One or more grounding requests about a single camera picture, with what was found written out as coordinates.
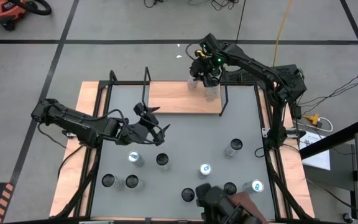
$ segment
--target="white paper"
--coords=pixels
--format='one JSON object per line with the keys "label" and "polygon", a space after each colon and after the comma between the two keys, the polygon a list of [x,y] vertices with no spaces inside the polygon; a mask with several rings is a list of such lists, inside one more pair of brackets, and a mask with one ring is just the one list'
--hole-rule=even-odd
{"label": "white paper", "polygon": [[[299,147],[302,150],[304,147],[309,146],[310,144],[313,144],[322,138],[325,138],[325,136],[320,137],[318,134],[307,131],[306,134],[300,139]],[[319,154],[309,157],[307,159],[303,159],[302,163],[304,165],[317,167],[320,169],[331,170],[328,150],[324,152],[320,152]]]}

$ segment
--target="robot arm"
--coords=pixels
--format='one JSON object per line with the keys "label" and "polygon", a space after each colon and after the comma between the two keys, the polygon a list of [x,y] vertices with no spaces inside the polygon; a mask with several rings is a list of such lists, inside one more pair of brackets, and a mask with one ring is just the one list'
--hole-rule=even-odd
{"label": "robot arm", "polygon": [[213,34],[200,42],[202,50],[195,52],[197,59],[190,67],[190,75],[201,80],[205,87],[220,83],[223,65],[243,68],[260,79],[258,85],[267,92],[273,107],[272,127],[267,133],[267,147],[278,149],[287,138],[284,114],[287,103],[294,102],[306,91],[303,79],[296,74],[283,76],[277,71],[248,57],[236,44],[220,43]]}
{"label": "robot arm", "polygon": [[[31,118],[38,123],[56,124],[57,126],[76,134],[79,142],[87,147],[99,147],[103,139],[114,141],[117,145],[138,144],[161,145],[164,142],[165,131],[169,125],[161,129],[156,117],[152,114],[158,108],[148,108],[142,103],[136,104],[134,111],[140,116],[135,124],[128,124],[121,111],[112,110],[106,115],[95,118],[93,116],[70,109],[55,99],[40,101],[31,113]],[[121,118],[108,118],[107,115],[119,112]],[[148,140],[151,133],[153,140]]]}

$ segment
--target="orange vacuum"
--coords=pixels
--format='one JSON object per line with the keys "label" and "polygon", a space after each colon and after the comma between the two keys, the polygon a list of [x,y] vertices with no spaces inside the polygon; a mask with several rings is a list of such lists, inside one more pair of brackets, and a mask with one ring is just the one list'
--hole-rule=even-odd
{"label": "orange vacuum", "polygon": [[45,0],[35,0],[44,6],[44,10],[39,10],[38,5],[33,1],[25,0],[0,0],[0,24],[6,30],[14,30],[15,22],[23,18],[26,11],[37,15],[47,16],[51,13],[51,8]]}

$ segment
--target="gray floor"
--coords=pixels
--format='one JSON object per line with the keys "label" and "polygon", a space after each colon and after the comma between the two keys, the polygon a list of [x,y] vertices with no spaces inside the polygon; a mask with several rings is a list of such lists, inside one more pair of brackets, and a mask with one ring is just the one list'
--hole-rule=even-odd
{"label": "gray floor", "polygon": [[[53,14],[29,14],[13,32],[0,26],[0,39],[59,40],[74,0],[48,0]],[[241,4],[229,11],[170,0],[146,9],[141,0],[79,0],[68,40],[199,39],[212,32],[235,39]],[[358,0],[347,1],[358,25]],[[248,0],[239,39],[275,40],[286,0]],[[283,40],[357,40],[339,0],[294,1]],[[144,67],[154,80],[186,80],[191,60],[184,44],[66,44],[57,63],[48,97],[74,107],[83,80],[139,80]],[[241,45],[246,54],[272,65],[274,45]],[[8,182],[35,106],[55,55],[55,44],[0,44],[0,182]],[[328,95],[358,74],[358,45],[281,45],[276,65],[302,68],[308,91],[302,101]],[[330,119],[334,131],[358,121],[358,87],[320,104],[310,114]],[[59,128],[43,127],[60,142]],[[35,132],[5,222],[47,218],[63,149]],[[346,191],[327,187],[349,201]],[[348,209],[309,185],[316,216],[341,221]]]}

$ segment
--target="wooden board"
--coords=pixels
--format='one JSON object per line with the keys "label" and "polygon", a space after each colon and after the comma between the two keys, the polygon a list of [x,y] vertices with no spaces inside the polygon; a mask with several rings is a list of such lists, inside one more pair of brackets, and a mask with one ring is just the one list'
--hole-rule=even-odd
{"label": "wooden board", "polygon": [[[96,94],[98,90],[98,82],[83,82],[81,86],[80,95],[78,97],[76,110],[82,111],[87,114],[92,114]],[[269,126],[266,104],[264,101],[263,91],[259,90],[260,102],[262,106],[262,114],[265,121],[265,126]],[[101,101],[104,102],[105,94],[102,96]],[[292,127],[292,119],[287,108],[285,113],[285,127]],[[74,149],[76,149],[76,139],[68,140],[65,157],[69,155]],[[285,144],[298,148],[295,140],[287,140]],[[307,214],[314,217],[314,211],[311,204],[311,199],[309,195],[308,186],[306,183],[305,173],[303,171],[302,161],[300,159],[299,153],[290,149],[289,147],[283,146],[280,148],[280,153],[283,162],[283,169],[285,173],[285,180],[287,182],[288,190],[291,192],[295,200],[301,205]],[[50,215],[56,215],[62,210],[62,208],[67,204],[71,199],[72,195],[78,188],[78,183],[80,181],[81,170],[84,162],[85,149],[78,152],[73,158],[71,158],[62,169],[60,178],[58,180],[57,188],[55,191],[55,197],[53,199],[53,204],[51,207]],[[280,207],[281,217],[285,217],[285,207],[283,206],[283,197],[279,190],[277,190],[278,203]],[[86,207],[87,200],[83,199],[82,209],[80,214],[84,215],[85,211],[83,208]],[[128,217],[92,217],[93,220],[144,220],[143,218],[128,218]]]}
{"label": "wooden board", "polygon": [[189,89],[187,82],[150,82],[149,107],[158,106],[160,109],[154,113],[219,114],[222,111],[221,94],[207,101],[201,83]]}

